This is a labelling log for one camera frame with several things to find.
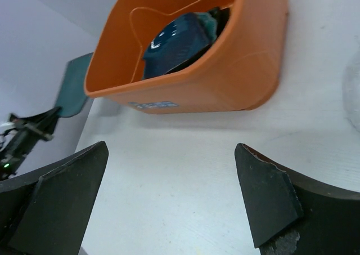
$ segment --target orange plastic container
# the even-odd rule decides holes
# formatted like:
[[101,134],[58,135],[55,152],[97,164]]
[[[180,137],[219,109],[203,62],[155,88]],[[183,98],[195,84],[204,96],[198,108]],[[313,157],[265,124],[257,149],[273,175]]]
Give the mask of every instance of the orange plastic container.
[[[142,55],[167,24],[186,12],[230,7],[213,46],[176,73],[141,80]],[[118,0],[85,79],[90,97],[107,97],[145,113],[253,109],[278,85],[287,0]]]

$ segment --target white table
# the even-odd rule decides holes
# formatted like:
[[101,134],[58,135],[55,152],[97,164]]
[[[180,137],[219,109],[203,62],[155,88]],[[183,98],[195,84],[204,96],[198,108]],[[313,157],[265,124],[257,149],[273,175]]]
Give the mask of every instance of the white table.
[[78,150],[109,162],[84,237],[89,255],[259,254],[233,152],[244,142],[328,184],[360,191],[360,133],[342,102],[359,0],[290,0],[281,84],[261,108],[147,115],[95,100]]

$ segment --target dark green panel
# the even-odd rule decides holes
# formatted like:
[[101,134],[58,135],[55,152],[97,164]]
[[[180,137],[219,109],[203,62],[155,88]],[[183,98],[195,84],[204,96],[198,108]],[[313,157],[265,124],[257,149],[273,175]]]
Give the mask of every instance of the dark green panel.
[[55,106],[62,108],[60,117],[77,115],[86,103],[84,81],[92,55],[93,53],[89,53],[68,62],[55,103]]

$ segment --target sticker on bin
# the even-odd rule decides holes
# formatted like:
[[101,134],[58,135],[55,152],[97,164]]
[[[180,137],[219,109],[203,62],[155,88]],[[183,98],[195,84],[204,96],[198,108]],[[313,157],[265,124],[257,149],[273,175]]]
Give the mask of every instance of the sticker on bin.
[[151,102],[140,104],[137,102],[129,102],[131,106],[134,106],[138,109],[152,109],[152,108],[171,108],[171,107],[179,107],[178,104],[175,104],[171,101],[161,101],[161,102]]

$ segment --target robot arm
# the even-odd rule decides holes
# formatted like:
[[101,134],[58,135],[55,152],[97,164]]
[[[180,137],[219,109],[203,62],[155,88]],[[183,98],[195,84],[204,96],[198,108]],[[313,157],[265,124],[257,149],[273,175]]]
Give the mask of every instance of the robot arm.
[[0,181],[15,175],[25,158],[39,140],[50,141],[59,118],[60,107],[33,117],[20,118],[10,114],[9,121],[1,125],[3,137],[15,132],[9,143],[0,144]]

